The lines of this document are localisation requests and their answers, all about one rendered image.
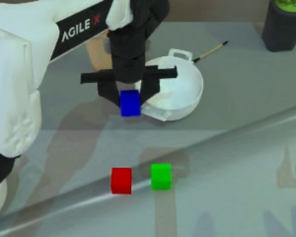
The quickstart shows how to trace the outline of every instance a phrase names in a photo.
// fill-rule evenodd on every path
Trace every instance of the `red cube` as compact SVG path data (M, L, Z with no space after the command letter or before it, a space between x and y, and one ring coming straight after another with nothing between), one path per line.
M132 168L112 168L112 194L132 194Z

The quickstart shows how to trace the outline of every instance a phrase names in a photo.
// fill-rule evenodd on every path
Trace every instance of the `green cube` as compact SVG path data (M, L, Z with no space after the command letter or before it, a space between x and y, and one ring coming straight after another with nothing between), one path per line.
M151 189L169 190L171 189L172 175L171 164L151 165Z

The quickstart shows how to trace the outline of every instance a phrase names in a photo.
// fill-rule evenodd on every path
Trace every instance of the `table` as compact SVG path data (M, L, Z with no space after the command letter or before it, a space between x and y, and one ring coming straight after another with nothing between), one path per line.
M164 23L148 59L225 40L198 64L196 111L167 124L121 118L96 85L79 85L91 71L85 47L51 64L42 131L8 178L0 237L296 236L296 109L275 115L296 107L296 49L267 52L251 23ZM173 163L171 191L150 190L156 158ZM135 191L114 198L108 175L120 166L134 168Z

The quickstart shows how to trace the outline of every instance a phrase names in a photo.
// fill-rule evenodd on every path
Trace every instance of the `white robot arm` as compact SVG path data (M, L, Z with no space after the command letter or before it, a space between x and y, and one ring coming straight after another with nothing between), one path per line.
M38 88L50 62L133 20L130 0L0 3L0 154L24 153L41 127Z

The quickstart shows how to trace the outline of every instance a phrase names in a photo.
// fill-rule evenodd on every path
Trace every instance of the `blue cube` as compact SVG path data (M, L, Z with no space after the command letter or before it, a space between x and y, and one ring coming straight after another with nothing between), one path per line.
M140 94L138 90L120 92L120 111L122 117L138 117L141 115Z

